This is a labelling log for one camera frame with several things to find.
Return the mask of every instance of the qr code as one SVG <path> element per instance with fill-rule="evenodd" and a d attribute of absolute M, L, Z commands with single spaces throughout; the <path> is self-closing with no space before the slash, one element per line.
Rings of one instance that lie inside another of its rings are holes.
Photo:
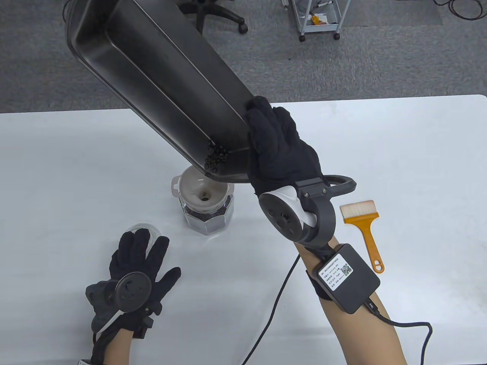
<path fill-rule="evenodd" d="M 348 264 L 345 264 L 343 265 L 341 268 L 340 268 L 341 272 L 347 276 L 348 274 L 350 274 L 352 272 L 352 268 L 348 265 Z"/>

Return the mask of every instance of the chair wheel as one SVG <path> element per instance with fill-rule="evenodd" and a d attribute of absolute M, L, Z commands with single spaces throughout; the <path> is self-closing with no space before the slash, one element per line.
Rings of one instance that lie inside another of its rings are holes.
<path fill-rule="evenodd" d="M 247 24 L 239 24 L 239 33 L 240 34 L 245 34 L 248 32 L 248 27 Z"/>

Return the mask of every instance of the black box sensor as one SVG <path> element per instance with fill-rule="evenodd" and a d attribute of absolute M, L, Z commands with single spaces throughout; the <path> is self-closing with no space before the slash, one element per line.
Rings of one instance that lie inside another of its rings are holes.
<path fill-rule="evenodd" d="M 338 245 L 335 252 L 313 270 L 313 278 L 341 310 L 353 314 L 379 287 L 380 280 L 350 244 Z"/>

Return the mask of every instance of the black metal container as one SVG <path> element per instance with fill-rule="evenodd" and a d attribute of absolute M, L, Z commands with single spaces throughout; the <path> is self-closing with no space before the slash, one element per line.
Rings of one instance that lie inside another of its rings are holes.
<path fill-rule="evenodd" d="M 166 141 L 208 177 L 248 182 L 253 95 L 174 0 L 72 0 L 66 18 L 71 52 Z"/>

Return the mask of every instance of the clear plastic cup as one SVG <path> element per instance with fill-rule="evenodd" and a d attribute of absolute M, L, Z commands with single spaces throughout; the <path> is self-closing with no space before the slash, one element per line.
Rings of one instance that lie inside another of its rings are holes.
<path fill-rule="evenodd" d="M 149 244 L 147 245 L 146 256 L 149 253 L 150 249 L 154 245 L 155 240 L 161 235 L 161 231 L 159 231 L 155 226 L 150 223 L 137 223 L 130 227 L 126 232 L 135 233 L 138 229 L 146 228 L 150 232 Z"/>

